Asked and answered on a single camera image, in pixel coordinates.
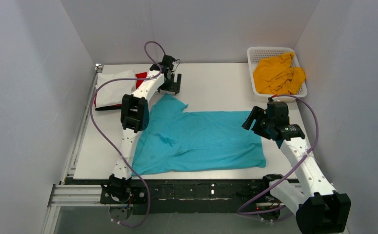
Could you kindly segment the turquoise t shirt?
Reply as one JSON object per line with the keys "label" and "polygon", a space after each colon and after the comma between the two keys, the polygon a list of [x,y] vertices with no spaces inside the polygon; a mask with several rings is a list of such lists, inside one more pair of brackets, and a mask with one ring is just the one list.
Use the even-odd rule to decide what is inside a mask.
{"label": "turquoise t shirt", "polygon": [[164,95],[150,110],[132,167],[140,175],[266,166],[261,137],[242,128],[248,111],[188,112]]}

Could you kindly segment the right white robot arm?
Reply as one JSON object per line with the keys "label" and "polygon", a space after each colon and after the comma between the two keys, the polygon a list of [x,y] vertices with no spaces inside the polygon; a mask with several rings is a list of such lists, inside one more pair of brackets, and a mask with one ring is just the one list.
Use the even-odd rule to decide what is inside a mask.
{"label": "right white robot arm", "polygon": [[346,228],[351,200],[327,180],[313,156],[303,130],[290,124],[289,109],[283,101],[270,100],[267,108],[253,107],[242,127],[274,141],[292,169],[286,175],[268,175],[267,188],[241,205],[239,215],[254,215],[243,209],[270,193],[295,216],[303,234],[335,234]]}

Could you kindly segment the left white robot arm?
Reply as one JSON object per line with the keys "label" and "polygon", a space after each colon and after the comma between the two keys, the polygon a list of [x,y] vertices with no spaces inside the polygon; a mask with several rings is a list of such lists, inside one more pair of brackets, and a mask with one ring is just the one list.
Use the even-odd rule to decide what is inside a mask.
{"label": "left white robot arm", "polygon": [[161,90],[174,94],[180,92],[181,74],[175,74],[179,64],[179,59],[164,55],[159,65],[153,64],[150,67],[146,80],[134,92],[123,96],[120,117],[121,155],[106,186],[111,194],[119,197],[131,193],[128,183],[132,171],[127,165],[132,163],[139,137],[149,124],[149,101],[155,92]]}

